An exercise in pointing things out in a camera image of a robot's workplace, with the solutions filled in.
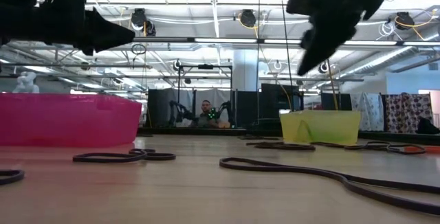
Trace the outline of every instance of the orange object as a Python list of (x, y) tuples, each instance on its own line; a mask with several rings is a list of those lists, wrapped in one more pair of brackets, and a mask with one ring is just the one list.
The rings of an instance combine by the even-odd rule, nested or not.
[[(424, 146), (427, 153), (440, 153), (440, 146)], [(415, 152), (418, 151), (418, 148), (415, 147), (407, 147), (405, 148), (405, 152)]]

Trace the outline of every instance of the yellow plastic tub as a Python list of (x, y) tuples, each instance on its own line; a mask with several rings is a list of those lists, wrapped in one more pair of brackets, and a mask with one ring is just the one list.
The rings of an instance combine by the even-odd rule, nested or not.
[(283, 139), (287, 143), (354, 145), (359, 125), (359, 111), (298, 111), (281, 115)]

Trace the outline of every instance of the man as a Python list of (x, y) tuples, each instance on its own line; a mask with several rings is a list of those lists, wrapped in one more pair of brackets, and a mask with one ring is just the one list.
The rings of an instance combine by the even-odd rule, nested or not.
[(195, 128), (219, 128), (219, 124), (216, 118), (209, 118), (209, 112), (211, 112), (211, 102), (208, 100), (204, 100), (201, 103), (201, 111), (200, 117), (198, 120), (192, 122), (191, 127)]

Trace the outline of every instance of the support column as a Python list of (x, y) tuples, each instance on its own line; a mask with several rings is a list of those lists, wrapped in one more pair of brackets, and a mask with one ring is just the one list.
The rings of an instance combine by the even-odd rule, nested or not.
[(258, 83), (258, 51), (256, 49), (234, 50), (232, 88), (239, 91), (256, 91)]

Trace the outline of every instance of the wooden table surface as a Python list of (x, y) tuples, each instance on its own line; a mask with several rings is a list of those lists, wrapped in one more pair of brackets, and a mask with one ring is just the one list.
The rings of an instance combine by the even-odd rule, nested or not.
[[(138, 148), (175, 153), (175, 161), (72, 163), (116, 148), (0, 147), (0, 168), (25, 179), (0, 187), (0, 223), (440, 223), (345, 190), (337, 181), (294, 173), (219, 167), (222, 157), (334, 170), (361, 177), (440, 186), (440, 157), (318, 147), (316, 152), (259, 150), (235, 137), (156, 135)], [(379, 191), (440, 205), (440, 196)]]

